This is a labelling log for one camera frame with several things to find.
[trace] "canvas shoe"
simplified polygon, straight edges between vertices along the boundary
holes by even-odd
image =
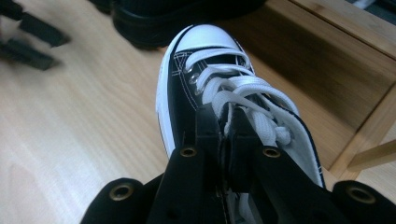
[[[264,0],[90,0],[110,11],[117,31],[134,46],[167,46],[184,27],[233,18],[258,8]]]
[[[287,151],[314,183],[324,186],[314,143],[296,105],[255,76],[246,53],[219,27],[190,26],[173,39],[163,57],[156,100],[168,157],[176,147],[193,144],[186,136],[194,134],[199,105],[211,104],[218,118],[228,106],[239,106],[264,146]],[[233,115],[228,116],[231,122]],[[249,219],[246,207],[239,206]]]

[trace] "shoelace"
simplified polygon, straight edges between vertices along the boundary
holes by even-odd
[[[189,83],[196,85],[195,94],[202,94],[203,104],[212,103],[213,110],[218,118],[220,118],[225,105],[232,103],[241,106],[264,145],[276,146],[276,142],[287,145],[290,142],[289,128],[282,126],[283,124],[279,121],[275,122],[271,111],[246,97],[256,94],[261,100],[267,102],[268,99],[263,96],[263,94],[267,94],[296,115],[298,115],[298,109],[286,94],[273,88],[263,79],[256,77],[249,70],[250,60],[244,52],[236,49],[199,50],[187,59],[184,72],[190,72],[194,64],[201,60],[220,55],[234,55],[235,64],[209,64],[201,74],[193,74]],[[244,64],[238,64],[238,56],[243,59]],[[230,75],[232,77],[211,78],[213,74]]]

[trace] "white rubber sole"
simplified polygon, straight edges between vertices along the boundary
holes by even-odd
[[[185,33],[186,30],[190,29],[186,27],[169,44],[166,50],[163,61],[161,63],[160,74],[158,77],[157,85],[157,96],[156,96],[156,111],[158,116],[158,121],[160,123],[161,134],[163,136],[163,144],[165,145],[166,154],[168,158],[171,157],[173,150],[175,149],[175,139],[173,137],[171,118],[169,114],[169,104],[168,104],[168,71],[169,71],[169,61],[170,55],[175,48],[176,42]]]

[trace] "wooden table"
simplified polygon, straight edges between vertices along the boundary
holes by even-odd
[[[18,35],[61,63],[41,72],[0,61],[0,223],[78,223],[109,181],[146,183],[166,166],[154,107],[164,49],[133,48],[88,1],[19,2],[73,40],[50,49],[2,20],[5,39]],[[327,169],[393,94],[392,54],[296,1],[269,0],[218,25],[299,106]],[[395,111],[380,108],[379,135]],[[382,139],[369,131],[363,139]],[[329,178],[341,178],[337,172]]]

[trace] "black object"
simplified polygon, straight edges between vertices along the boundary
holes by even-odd
[[[183,28],[247,14],[264,0],[90,0],[111,12],[117,31],[138,48],[167,46]]]
[[[0,2],[0,15],[9,17],[14,21],[21,21],[19,26],[21,30],[49,43],[52,47],[61,46],[69,41],[66,34],[35,16],[23,12],[23,7],[12,0],[2,0]],[[25,63],[40,70],[50,68],[55,61],[48,54],[39,52],[26,43],[15,39],[10,39],[7,43],[0,41],[0,57]]]
[[[240,123],[248,124],[237,110]],[[236,196],[249,193],[257,223],[396,220],[396,205],[374,189],[345,181],[329,192],[314,184],[282,149],[251,144],[258,136],[248,127],[227,142],[214,120],[211,104],[200,106],[194,146],[175,149],[163,176],[147,185],[125,178],[109,183],[81,223],[232,223],[230,189]]]

